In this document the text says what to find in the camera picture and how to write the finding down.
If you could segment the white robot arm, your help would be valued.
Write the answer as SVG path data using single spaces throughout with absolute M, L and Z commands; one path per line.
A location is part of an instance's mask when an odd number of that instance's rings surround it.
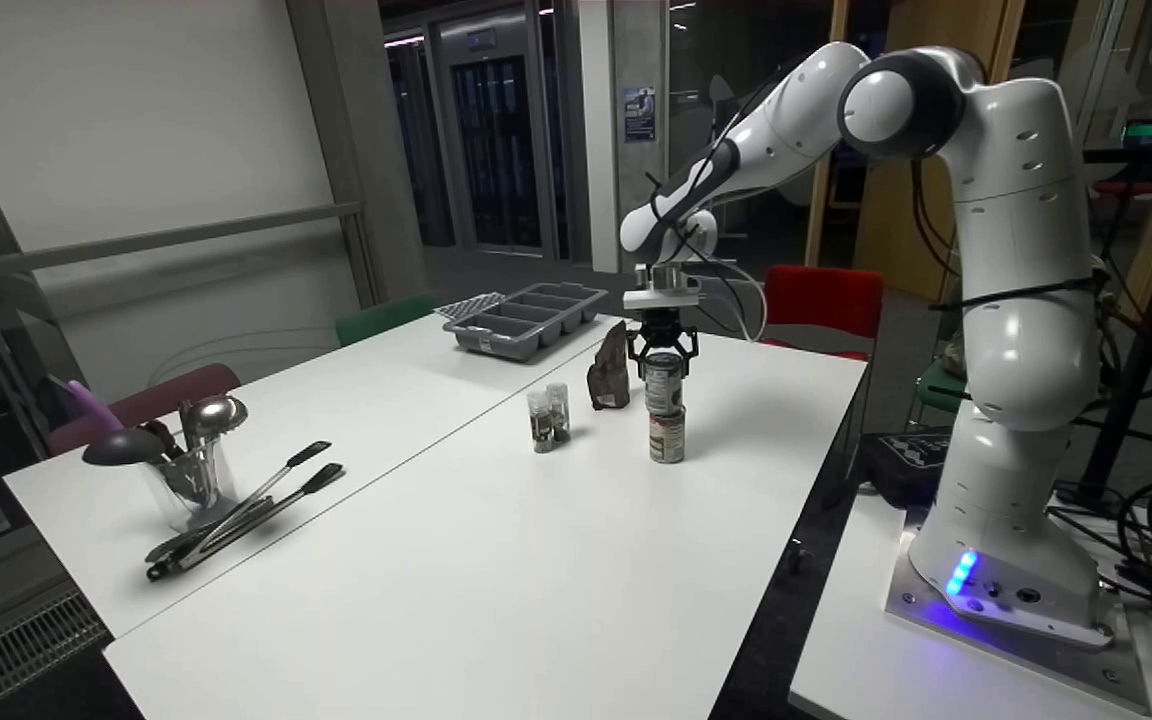
M 832 146 L 939 160 L 956 213 L 963 387 L 913 571 L 960 617 L 1066 645 L 1113 638 L 1096 558 L 1050 520 L 1072 421 L 1096 392 L 1096 250 L 1066 88 L 994 79 L 960 49 L 830 40 L 774 84 L 688 177 L 619 221 L 619 246 L 674 257 L 707 213 Z

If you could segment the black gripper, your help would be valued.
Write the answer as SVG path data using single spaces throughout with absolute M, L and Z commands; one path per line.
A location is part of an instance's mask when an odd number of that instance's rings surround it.
M 674 342 L 681 330 L 683 330 L 683 319 L 681 319 L 678 306 L 644 306 L 644 310 L 642 310 L 642 330 L 631 330 L 631 334 L 625 338 L 627 361 L 631 361 L 631 364 L 644 364 L 647 342 Z M 678 353 L 683 355 L 683 364 L 698 361 L 698 355 L 701 355 L 698 330 L 683 330 L 683 334 L 678 338 Z

